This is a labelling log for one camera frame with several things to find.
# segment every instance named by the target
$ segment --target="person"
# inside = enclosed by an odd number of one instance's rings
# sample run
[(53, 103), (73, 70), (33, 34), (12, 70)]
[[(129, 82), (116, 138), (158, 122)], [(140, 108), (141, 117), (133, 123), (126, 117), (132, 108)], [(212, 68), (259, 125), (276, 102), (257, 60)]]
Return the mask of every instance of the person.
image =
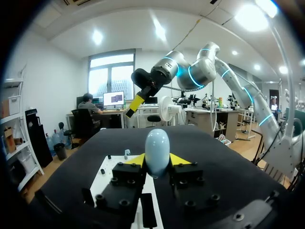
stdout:
[(93, 95), (90, 94), (90, 93), (86, 93), (84, 94), (83, 96), (83, 102), (81, 102), (79, 105), (78, 105), (78, 109), (88, 109), (90, 115), (93, 115), (93, 114), (103, 114), (103, 111), (99, 108), (97, 108), (93, 103), (92, 103), (92, 100), (93, 100)]

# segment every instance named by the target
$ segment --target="cardboard box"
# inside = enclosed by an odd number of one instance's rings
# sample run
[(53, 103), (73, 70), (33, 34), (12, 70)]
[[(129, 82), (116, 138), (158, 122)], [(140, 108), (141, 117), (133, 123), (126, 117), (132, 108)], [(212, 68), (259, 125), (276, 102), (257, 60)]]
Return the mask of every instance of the cardboard box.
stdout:
[(16, 150), (16, 145), (14, 142), (13, 131), (11, 127), (9, 128), (5, 127), (4, 137), (5, 137), (6, 145), (8, 146), (8, 151), (10, 153), (14, 152)]
[(2, 110), (1, 118), (5, 118), (10, 115), (10, 106), (8, 99), (2, 101), (1, 110)]

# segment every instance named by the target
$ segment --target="keyboard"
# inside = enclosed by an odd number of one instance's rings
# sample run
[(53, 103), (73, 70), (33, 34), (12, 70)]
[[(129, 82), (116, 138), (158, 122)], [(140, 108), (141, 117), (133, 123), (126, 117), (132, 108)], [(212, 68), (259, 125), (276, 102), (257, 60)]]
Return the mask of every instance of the keyboard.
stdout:
[(148, 107), (148, 106), (159, 106), (159, 104), (144, 104), (143, 106)]

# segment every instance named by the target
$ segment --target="trash bin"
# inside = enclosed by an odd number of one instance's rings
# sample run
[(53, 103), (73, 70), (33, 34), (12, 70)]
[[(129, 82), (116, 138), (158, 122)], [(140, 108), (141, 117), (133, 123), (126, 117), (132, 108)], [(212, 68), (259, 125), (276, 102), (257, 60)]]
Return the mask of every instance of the trash bin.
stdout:
[(65, 144), (64, 143), (57, 143), (54, 145), (54, 151), (56, 152), (58, 159), (60, 161), (67, 158), (66, 150), (65, 150)]

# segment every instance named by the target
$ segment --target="wooden desk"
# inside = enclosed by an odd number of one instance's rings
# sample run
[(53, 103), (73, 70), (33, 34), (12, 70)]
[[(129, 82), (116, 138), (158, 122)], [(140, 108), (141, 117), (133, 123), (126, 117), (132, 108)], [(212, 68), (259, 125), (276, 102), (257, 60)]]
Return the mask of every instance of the wooden desk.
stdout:
[[(127, 110), (128, 110), (128, 108), (124, 108), (124, 109), (121, 109), (119, 111), (117, 111), (117, 110), (103, 110), (103, 114), (94, 114), (94, 115), (92, 115), (92, 118), (94, 119), (95, 117), (99, 117), (99, 116), (103, 116), (103, 115), (120, 115), (121, 116), (122, 129), (124, 129), (125, 128), (124, 113), (126, 113)], [(71, 125), (70, 125), (70, 118), (71, 117), (74, 117), (72, 112), (70, 112), (69, 114), (66, 114), (66, 120), (67, 120), (69, 130), (71, 130)]]
[[(235, 140), (235, 133), (237, 128), (237, 118), (239, 111), (217, 111), (217, 122), (221, 121), (226, 123), (225, 129), (222, 130), (225, 138), (233, 142)], [(221, 130), (212, 131), (210, 120), (210, 111), (201, 109), (186, 109), (186, 124), (194, 124), (200, 129), (207, 132), (213, 137), (218, 137)], [(215, 113), (212, 113), (213, 123), (215, 122)]]

